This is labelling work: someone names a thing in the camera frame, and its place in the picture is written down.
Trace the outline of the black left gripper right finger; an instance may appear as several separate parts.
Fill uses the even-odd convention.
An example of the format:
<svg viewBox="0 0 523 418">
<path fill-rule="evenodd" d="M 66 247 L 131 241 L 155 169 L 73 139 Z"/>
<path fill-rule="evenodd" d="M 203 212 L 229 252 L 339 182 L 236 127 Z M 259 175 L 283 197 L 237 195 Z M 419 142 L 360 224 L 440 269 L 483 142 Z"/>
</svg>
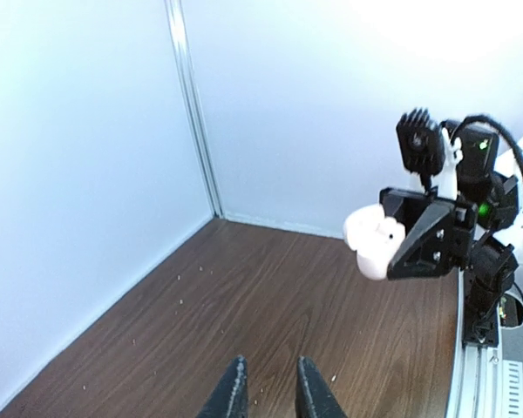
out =
<svg viewBox="0 0 523 418">
<path fill-rule="evenodd" d="M 316 364 L 302 356 L 296 366 L 295 415 L 309 418 L 344 418 L 345 413 Z"/>
</svg>

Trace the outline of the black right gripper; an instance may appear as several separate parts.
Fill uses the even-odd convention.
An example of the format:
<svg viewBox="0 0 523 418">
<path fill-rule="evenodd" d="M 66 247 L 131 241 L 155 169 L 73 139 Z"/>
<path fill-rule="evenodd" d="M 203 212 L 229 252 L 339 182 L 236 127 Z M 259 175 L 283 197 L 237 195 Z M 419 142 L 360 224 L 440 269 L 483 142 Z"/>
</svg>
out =
<svg viewBox="0 0 523 418">
<path fill-rule="evenodd" d="M 403 224 L 408 232 L 387 267 L 388 280 L 438 278 L 469 265 L 479 207 L 458 195 L 455 206 L 434 195 L 395 187 L 379 193 L 386 217 Z"/>
</svg>

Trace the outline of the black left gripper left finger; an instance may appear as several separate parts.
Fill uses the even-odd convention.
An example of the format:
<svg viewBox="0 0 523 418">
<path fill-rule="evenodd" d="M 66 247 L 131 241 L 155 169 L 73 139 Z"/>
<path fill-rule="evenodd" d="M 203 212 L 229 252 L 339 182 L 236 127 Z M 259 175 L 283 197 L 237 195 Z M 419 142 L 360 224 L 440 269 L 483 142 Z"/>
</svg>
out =
<svg viewBox="0 0 523 418">
<path fill-rule="evenodd" d="M 230 362 L 197 417 L 248 417 L 248 362 L 244 356 Z"/>
</svg>

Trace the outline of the pink earbud case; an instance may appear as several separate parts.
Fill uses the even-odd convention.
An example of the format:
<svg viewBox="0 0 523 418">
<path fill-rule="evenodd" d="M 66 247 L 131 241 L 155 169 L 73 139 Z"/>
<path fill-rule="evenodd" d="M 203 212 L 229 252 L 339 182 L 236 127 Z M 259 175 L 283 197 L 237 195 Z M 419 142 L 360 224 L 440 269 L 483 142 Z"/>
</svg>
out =
<svg viewBox="0 0 523 418">
<path fill-rule="evenodd" d="M 406 236 L 405 226 L 386 216 L 380 204 L 362 207 L 343 223 L 343 237 L 357 253 L 360 272 L 370 280 L 385 280 L 388 265 Z"/>
</svg>

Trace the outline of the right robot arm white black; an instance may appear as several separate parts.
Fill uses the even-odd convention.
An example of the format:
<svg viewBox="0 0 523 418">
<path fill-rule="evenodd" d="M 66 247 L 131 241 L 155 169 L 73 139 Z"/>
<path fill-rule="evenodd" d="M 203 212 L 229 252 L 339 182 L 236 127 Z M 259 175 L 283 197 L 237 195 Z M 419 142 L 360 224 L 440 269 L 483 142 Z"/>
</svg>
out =
<svg viewBox="0 0 523 418">
<path fill-rule="evenodd" d="M 523 150 L 486 114 L 436 122 L 425 108 L 396 126 L 404 168 L 423 190 L 386 188 L 380 203 L 405 237 L 385 263 L 389 280 L 439 277 L 454 267 L 470 273 L 465 298 L 477 326 L 512 287 L 518 263 L 513 246 L 494 237 L 513 225 L 523 202 Z"/>
</svg>

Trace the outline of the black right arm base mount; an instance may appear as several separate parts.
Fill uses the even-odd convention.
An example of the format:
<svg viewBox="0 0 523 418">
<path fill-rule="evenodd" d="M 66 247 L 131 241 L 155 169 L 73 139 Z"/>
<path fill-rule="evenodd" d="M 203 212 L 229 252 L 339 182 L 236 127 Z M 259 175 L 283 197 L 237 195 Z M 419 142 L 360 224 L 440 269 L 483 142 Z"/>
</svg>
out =
<svg viewBox="0 0 523 418">
<path fill-rule="evenodd" d="M 499 317 L 497 307 L 481 313 L 469 301 L 464 304 L 463 344 L 477 347 L 493 347 L 499 345 Z"/>
</svg>

